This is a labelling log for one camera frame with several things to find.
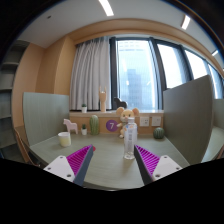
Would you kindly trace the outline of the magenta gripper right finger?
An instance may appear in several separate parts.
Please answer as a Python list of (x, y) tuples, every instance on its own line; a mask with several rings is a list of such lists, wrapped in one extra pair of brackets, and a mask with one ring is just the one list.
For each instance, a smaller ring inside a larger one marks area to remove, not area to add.
[(158, 156), (138, 145), (134, 146), (134, 156), (145, 185), (182, 169), (168, 155)]

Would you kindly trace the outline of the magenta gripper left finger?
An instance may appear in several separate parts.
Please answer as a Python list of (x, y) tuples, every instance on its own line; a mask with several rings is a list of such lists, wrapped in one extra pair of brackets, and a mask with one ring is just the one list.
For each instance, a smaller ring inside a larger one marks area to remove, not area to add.
[(60, 155), (44, 170), (82, 186), (94, 151), (95, 147), (88, 145), (69, 156)]

